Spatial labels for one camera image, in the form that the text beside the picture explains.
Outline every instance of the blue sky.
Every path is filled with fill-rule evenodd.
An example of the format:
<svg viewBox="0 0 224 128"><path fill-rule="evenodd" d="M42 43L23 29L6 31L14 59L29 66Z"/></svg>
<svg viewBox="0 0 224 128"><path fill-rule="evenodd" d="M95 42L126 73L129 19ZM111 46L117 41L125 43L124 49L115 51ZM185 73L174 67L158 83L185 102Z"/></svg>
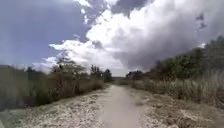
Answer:
<svg viewBox="0 0 224 128"><path fill-rule="evenodd" d="M50 43L85 39L88 26L78 2L0 0L0 62L32 64L56 55Z"/></svg>
<svg viewBox="0 0 224 128"><path fill-rule="evenodd" d="M224 34L223 0L0 0L0 63L46 69L61 53L115 75ZM196 17L206 28L199 30Z"/></svg>

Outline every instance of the dirt path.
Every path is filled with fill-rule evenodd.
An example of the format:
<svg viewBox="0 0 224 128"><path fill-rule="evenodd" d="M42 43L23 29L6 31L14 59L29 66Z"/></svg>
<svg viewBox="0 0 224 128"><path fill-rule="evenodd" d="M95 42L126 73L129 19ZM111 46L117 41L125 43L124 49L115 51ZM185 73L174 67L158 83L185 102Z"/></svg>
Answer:
<svg viewBox="0 0 224 128"><path fill-rule="evenodd" d="M0 128L223 128L224 111L120 86L0 113Z"/></svg>
<svg viewBox="0 0 224 128"><path fill-rule="evenodd" d="M41 111L31 110L25 118L16 121L16 126L20 128L164 127L161 123L146 117L145 110L136 104L127 89L111 86L104 91L60 101Z"/></svg>

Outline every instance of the grass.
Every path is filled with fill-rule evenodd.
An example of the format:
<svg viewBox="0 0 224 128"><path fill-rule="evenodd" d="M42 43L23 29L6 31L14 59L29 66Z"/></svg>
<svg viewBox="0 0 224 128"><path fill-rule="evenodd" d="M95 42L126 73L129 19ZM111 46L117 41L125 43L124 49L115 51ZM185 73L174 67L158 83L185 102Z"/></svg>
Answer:
<svg viewBox="0 0 224 128"><path fill-rule="evenodd" d="M213 73L200 79L175 81L132 81L136 89L147 90L155 94L166 94L175 99L205 103L224 109L224 74Z"/></svg>
<svg viewBox="0 0 224 128"><path fill-rule="evenodd" d="M164 94L130 89L133 97L139 97L152 118L167 126L179 128L222 128L224 111L205 104L177 100Z"/></svg>

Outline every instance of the leafy tree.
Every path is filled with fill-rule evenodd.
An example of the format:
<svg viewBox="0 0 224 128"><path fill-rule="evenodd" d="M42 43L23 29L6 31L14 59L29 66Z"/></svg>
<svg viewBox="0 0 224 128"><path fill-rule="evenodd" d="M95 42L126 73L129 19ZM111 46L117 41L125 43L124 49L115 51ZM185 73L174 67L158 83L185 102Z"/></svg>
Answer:
<svg viewBox="0 0 224 128"><path fill-rule="evenodd" d="M92 65L91 66L91 69L90 69L90 75L92 78L94 79L101 79L102 78L102 71L100 70L100 68L98 66L94 66Z"/></svg>
<svg viewBox="0 0 224 128"><path fill-rule="evenodd" d="M109 69L106 69L103 72L103 78L104 78L104 82L110 82L110 81L112 81L112 73L110 72Z"/></svg>
<svg viewBox="0 0 224 128"><path fill-rule="evenodd" d="M50 76L55 88L52 94L54 100L79 94L81 80L88 77L84 67L66 58L58 59Z"/></svg>
<svg viewBox="0 0 224 128"><path fill-rule="evenodd" d="M126 74L126 79L140 80L142 78L143 78L143 72L140 70L131 71L128 74Z"/></svg>

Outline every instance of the white cloud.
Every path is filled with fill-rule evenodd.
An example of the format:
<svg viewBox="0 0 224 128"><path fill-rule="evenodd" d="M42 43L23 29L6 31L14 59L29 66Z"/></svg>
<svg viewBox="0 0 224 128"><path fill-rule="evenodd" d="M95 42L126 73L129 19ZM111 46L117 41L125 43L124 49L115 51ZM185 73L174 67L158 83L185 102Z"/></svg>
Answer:
<svg viewBox="0 0 224 128"><path fill-rule="evenodd" d="M224 33L224 28L215 31L216 24L224 24L220 16L223 4L222 0L155 0L131 11L129 17L108 9L96 18L86 34L89 41L66 40L50 46L66 52L80 64L96 64L123 75L128 69L150 68L157 60ZM195 18L202 12L209 27L199 32ZM100 42L102 48L92 42Z"/></svg>
<svg viewBox="0 0 224 128"><path fill-rule="evenodd" d="M85 9L82 8L82 9L81 9L81 13L82 13L82 14L86 14Z"/></svg>
<svg viewBox="0 0 224 128"><path fill-rule="evenodd" d="M115 5L119 0L105 0L109 5Z"/></svg>
<svg viewBox="0 0 224 128"><path fill-rule="evenodd" d="M74 0L75 2L78 2L82 6L91 7L88 1L86 0Z"/></svg>

